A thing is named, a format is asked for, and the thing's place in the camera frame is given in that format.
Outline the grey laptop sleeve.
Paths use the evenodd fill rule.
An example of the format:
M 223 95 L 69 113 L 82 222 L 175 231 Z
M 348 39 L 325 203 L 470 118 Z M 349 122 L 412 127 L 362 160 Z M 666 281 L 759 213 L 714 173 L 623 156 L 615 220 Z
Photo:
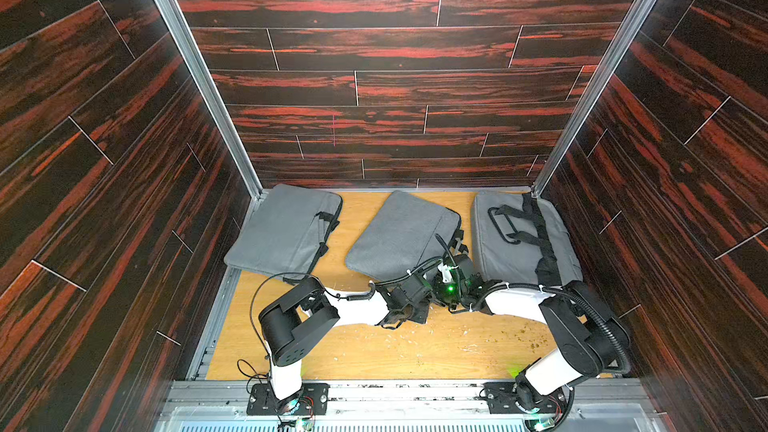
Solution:
M 395 279 L 418 264 L 440 257 L 462 233 L 461 216 L 402 191 L 391 193 L 349 250 L 345 265 L 376 281 Z

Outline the grey bag with straps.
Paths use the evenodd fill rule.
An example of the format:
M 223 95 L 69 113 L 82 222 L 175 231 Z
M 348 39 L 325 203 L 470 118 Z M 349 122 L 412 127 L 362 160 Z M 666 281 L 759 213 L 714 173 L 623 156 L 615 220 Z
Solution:
M 529 193 L 485 191 L 471 209 L 472 258 L 484 280 L 562 286 L 583 272 L 555 207 Z

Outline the grey laptop bag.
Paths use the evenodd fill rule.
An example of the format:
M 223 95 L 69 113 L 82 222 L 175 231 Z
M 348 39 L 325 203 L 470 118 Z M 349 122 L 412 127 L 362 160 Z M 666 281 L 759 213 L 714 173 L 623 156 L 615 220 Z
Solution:
M 328 251 L 342 207 L 336 193 L 278 184 L 244 223 L 224 261 L 295 284 L 311 274 Z

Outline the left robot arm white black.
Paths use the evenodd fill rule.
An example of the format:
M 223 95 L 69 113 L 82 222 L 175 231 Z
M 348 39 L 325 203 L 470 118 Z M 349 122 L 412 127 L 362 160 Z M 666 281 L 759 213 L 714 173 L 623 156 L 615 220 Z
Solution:
M 417 274 L 371 282 L 365 292 L 337 291 L 307 274 L 258 315 L 259 336 L 269 360 L 269 384 L 279 402 L 302 390 L 301 362 L 334 328 L 367 325 L 397 328 L 425 323 L 433 288 Z

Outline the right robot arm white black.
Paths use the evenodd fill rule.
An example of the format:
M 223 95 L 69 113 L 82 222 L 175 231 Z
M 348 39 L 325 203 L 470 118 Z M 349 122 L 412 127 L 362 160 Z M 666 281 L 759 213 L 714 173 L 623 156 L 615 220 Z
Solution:
M 444 250 L 432 298 L 452 313 L 480 312 L 534 320 L 547 325 L 556 349 L 515 376 L 514 405 L 523 413 L 551 413 L 564 419 L 574 387 L 602 373 L 631 370 L 630 334 L 607 304 L 582 281 L 566 285 L 483 282 L 471 260 Z

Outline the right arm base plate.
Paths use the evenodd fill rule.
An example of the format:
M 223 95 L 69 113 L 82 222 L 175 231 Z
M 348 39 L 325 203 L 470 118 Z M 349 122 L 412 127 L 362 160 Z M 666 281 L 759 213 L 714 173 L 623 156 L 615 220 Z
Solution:
M 542 395 L 527 383 L 512 381 L 486 382 L 479 397 L 488 404 L 491 413 L 505 414 L 560 415 L 571 402 L 571 394 L 566 388 Z

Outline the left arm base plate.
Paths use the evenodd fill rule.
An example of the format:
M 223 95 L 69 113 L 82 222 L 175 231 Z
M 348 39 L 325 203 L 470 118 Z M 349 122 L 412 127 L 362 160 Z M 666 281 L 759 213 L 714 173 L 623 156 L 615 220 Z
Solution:
M 322 382 L 303 383 L 300 390 L 278 400 L 267 383 L 253 384 L 246 407 L 247 416 L 311 416 L 325 415 L 330 385 Z

